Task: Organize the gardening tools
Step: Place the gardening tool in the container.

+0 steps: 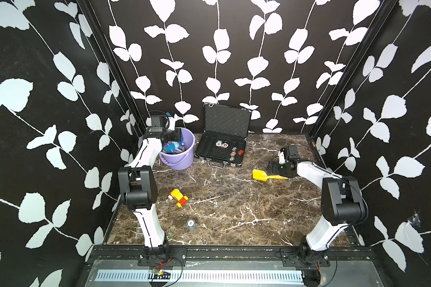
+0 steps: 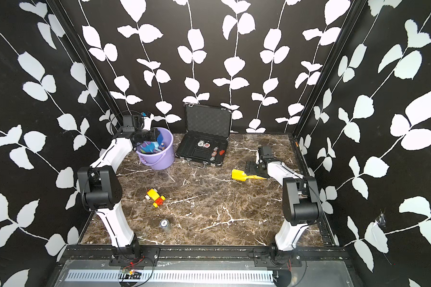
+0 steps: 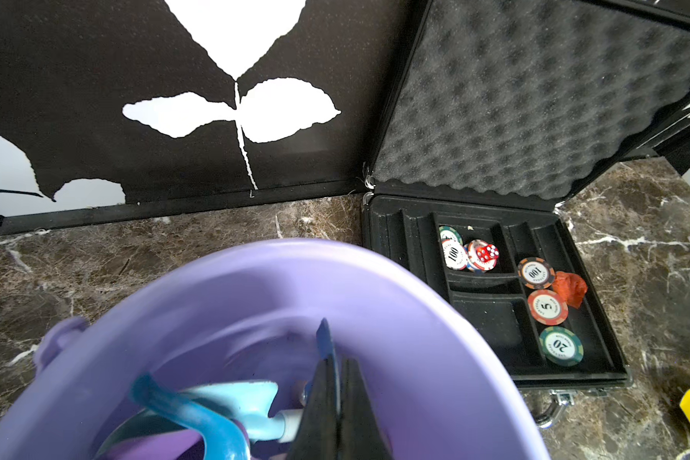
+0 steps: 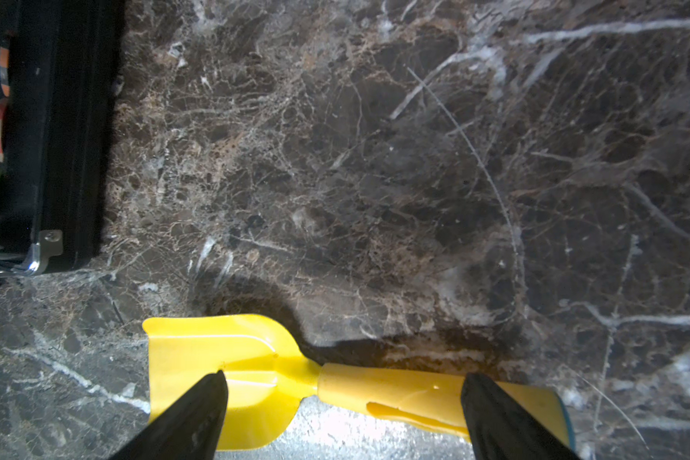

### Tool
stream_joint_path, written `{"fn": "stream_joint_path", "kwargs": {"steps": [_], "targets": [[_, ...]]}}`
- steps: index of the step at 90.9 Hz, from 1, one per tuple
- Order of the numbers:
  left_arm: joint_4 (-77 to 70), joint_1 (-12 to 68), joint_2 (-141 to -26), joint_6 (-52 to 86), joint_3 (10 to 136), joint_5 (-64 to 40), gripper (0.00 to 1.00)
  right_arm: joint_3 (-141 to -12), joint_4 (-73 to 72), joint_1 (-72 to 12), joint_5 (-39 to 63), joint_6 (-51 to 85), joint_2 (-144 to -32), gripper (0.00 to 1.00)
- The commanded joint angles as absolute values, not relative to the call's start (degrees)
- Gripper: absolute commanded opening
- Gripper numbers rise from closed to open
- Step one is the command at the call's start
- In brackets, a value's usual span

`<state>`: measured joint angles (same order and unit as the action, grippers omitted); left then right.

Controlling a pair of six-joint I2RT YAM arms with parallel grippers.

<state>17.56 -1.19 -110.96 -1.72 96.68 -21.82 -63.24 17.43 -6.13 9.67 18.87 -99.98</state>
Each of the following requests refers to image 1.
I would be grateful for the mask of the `purple shovel pink handle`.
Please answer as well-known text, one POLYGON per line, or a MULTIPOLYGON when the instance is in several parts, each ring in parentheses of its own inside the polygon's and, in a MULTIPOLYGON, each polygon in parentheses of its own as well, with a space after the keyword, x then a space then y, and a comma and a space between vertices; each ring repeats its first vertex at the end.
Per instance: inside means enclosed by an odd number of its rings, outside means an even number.
POLYGON ((179 150, 179 143, 178 142, 168 142, 167 146, 165 147, 165 150, 167 153, 176 153, 179 150))

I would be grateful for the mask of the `yellow tool wooden tip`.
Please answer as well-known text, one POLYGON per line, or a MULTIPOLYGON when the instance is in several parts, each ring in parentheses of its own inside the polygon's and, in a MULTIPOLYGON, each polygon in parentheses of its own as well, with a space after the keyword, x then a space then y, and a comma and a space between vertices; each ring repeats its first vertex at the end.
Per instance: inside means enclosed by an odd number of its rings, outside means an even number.
POLYGON ((281 175, 268 175, 266 172, 257 169, 254 169, 252 171, 252 177, 255 180, 263 182, 266 182, 268 179, 287 179, 286 177, 283 177, 281 175))

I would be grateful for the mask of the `blue trowel yellow handle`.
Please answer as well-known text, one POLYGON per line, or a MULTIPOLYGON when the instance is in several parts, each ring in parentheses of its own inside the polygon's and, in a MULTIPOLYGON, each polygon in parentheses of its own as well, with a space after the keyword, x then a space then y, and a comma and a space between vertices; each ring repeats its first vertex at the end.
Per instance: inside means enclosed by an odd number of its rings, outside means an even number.
POLYGON ((181 152, 183 152, 183 151, 185 151, 185 150, 186 150, 186 146, 185 146, 185 143, 184 143, 184 142, 180 142, 180 144, 179 144, 179 150, 180 150, 181 152))

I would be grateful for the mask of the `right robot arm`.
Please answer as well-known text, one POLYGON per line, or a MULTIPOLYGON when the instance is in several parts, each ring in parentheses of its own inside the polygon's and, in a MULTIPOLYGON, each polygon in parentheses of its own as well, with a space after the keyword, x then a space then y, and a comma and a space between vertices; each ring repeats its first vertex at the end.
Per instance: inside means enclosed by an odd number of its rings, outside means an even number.
POLYGON ((305 178, 322 191, 322 216, 300 245, 305 254, 324 252, 347 227, 361 224, 368 217, 368 206, 355 177, 344 177, 300 159, 294 145, 280 149, 278 160, 270 161, 267 171, 285 178, 305 178))

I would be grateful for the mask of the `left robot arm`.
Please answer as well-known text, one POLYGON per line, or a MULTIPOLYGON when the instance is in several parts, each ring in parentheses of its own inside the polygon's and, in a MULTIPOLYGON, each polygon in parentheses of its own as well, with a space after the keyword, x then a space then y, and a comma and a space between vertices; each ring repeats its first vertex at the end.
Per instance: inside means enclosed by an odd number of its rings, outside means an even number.
POLYGON ((144 236, 146 255, 169 256, 166 234, 160 226, 156 210, 158 186, 153 165, 164 144, 181 139, 180 129, 169 113, 152 115, 150 126, 140 138, 140 149, 133 161, 118 171, 120 199, 137 218, 144 236))

